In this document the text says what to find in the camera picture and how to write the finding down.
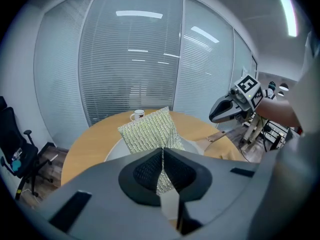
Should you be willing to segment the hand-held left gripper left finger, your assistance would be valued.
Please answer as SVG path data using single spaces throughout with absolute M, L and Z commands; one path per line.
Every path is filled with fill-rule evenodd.
M 159 206 L 135 203 L 119 185 L 120 171 L 146 155 L 138 152 L 91 166 L 52 192 L 36 209 L 38 230 L 48 240 L 175 240 L 180 234 Z M 67 231 L 59 211 L 77 192 L 89 195 Z

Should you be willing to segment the person's white shirt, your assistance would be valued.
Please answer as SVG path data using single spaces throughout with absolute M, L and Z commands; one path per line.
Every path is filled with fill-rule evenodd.
M 320 131 L 320 39 L 314 31 L 307 35 L 301 77 L 290 103 L 304 132 Z

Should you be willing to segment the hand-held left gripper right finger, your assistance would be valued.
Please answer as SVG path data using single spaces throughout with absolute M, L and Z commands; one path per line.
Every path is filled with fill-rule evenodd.
M 165 148 L 164 171 L 179 195 L 176 228 L 187 235 L 216 219 L 240 195 L 258 165 Z

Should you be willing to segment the round wooden table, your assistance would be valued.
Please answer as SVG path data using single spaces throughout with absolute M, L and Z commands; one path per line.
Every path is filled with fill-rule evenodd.
M 96 164 L 106 161 L 110 151 L 122 138 L 118 127 L 129 123 L 132 110 L 107 117 L 89 129 L 73 143 L 69 149 L 62 167 L 61 185 L 66 184 L 74 177 Z M 177 132 L 188 141 L 198 141 L 218 132 L 212 123 L 184 113 L 171 111 Z M 204 155 L 224 160 L 243 161 L 246 159 L 239 152 L 232 141 L 224 136 L 212 143 Z

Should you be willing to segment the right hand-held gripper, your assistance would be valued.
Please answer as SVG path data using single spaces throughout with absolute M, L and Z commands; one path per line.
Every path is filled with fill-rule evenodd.
M 251 75 L 245 75 L 237 80 L 230 88 L 229 95 L 219 98 L 212 106 L 209 113 L 212 123 L 231 121 L 242 110 L 253 113 L 264 97 L 260 82 Z

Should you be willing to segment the clear plastic bottle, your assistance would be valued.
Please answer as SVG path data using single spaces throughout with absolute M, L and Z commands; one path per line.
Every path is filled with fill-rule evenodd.
M 20 160 L 22 153 L 23 153 L 22 149 L 19 148 L 17 151 L 14 152 L 14 154 L 12 155 L 11 160 L 12 161 Z

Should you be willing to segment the white mug with star print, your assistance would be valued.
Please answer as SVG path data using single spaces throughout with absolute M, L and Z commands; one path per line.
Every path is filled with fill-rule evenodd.
M 133 122 L 135 120 L 138 120 L 142 117 L 144 117 L 145 111 L 143 109 L 136 109 L 133 114 L 130 115 L 130 120 Z

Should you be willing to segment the black high-back office chair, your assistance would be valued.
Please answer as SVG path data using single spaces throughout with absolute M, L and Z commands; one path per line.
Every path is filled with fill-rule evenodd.
M 39 194 L 35 191 L 36 177 L 40 177 L 49 183 L 53 182 L 52 178 L 48 178 L 40 173 L 45 165 L 52 165 L 53 159 L 45 159 L 40 161 L 42 155 L 35 146 L 32 137 L 32 131 L 27 129 L 23 133 L 18 129 L 14 109 L 9 107 L 3 96 L 0 96 L 0 149 L 3 156 L 0 157 L 0 165 L 13 175 L 21 179 L 17 188 L 15 199 L 20 198 L 25 183 L 30 183 L 30 193 L 37 198 Z M 12 156 L 19 148 L 22 149 L 20 156 L 21 167 L 14 172 L 11 167 Z

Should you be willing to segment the person's right forearm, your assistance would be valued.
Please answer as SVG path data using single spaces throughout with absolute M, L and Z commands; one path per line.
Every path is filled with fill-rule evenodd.
M 301 126 L 292 106 L 287 100 L 263 98 L 255 111 L 261 117 L 283 126 Z

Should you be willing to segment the long ceiling light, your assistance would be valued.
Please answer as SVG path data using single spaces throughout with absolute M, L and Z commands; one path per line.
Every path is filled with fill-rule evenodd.
M 293 1 L 280 0 L 280 3 L 284 11 L 288 35 L 295 38 L 298 36 L 298 24 Z

